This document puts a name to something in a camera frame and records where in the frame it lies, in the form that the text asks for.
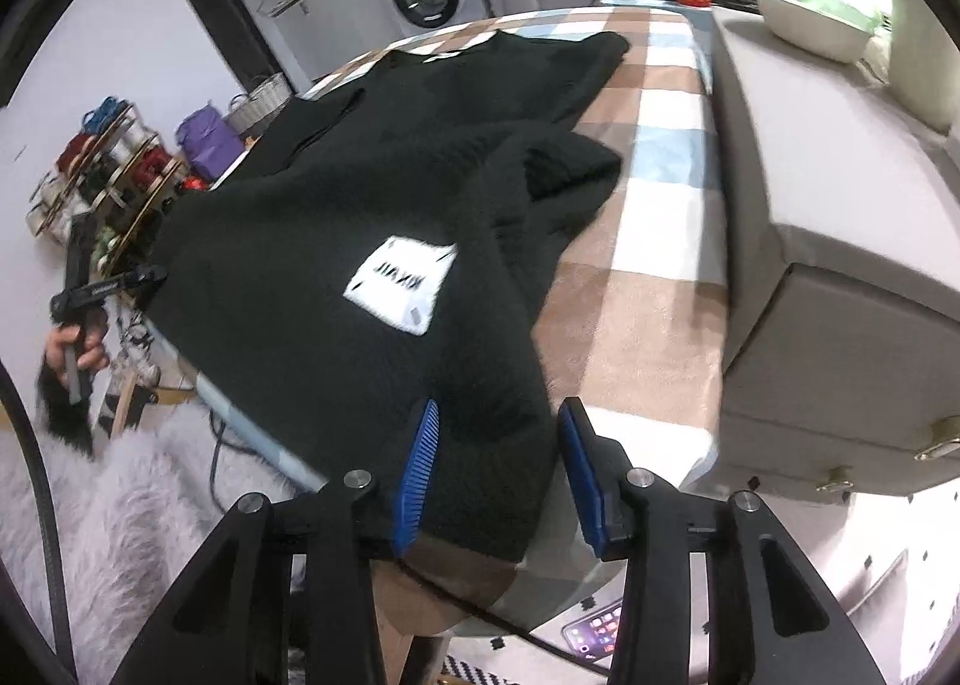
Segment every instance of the human hand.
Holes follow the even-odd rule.
[[[64,349],[74,343],[80,335],[80,327],[65,325],[54,327],[47,335],[44,347],[44,360],[47,366],[56,373],[59,383],[67,386],[66,358]],[[98,370],[107,368],[110,358],[104,347],[104,336],[107,335],[107,312],[103,308],[91,311],[86,317],[86,338],[83,341],[83,350],[78,352],[78,370],[89,370],[94,375]]]

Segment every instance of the smartphone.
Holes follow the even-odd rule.
[[[563,626],[563,638],[570,650],[587,661],[597,661],[613,655],[622,605],[623,600],[618,600],[582,620]]]

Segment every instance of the gold drawer handle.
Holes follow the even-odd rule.
[[[843,493],[853,490],[853,482],[847,477],[848,466],[832,468],[827,474],[827,481],[817,486],[818,493]]]
[[[936,460],[952,451],[960,450],[960,417],[947,417],[935,421],[930,426],[933,431],[933,440],[930,444],[913,456],[920,462]]]

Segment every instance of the sweater sleeve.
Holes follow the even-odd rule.
[[[71,405],[70,396],[59,383],[54,370],[45,362],[37,377],[40,391],[40,426],[82,453],[93,455],[93,436],[89,425],[89,403]]]

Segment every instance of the silver bolt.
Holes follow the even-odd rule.
[[[373,477],[370,476],[370,472],[364,471],[362,468],[356,468],[344,475],[344,484],[352,490],[362,490],[370,484],[371,479]]]
[[[627,482],[634,487],[649,487],[654,483],[654,474],[645,468],[632,468],[627,472]]]
[[[733,496],[733,502],[736,503],[745,512],[755,512],[760,508],[760,498],[755,493],[742,491]]]
[[[246,496],[240,496],[237,509],[244,514],[253,514],[263,508],[263,501],[266,501],[266,498],[260,493],[247,493]]]

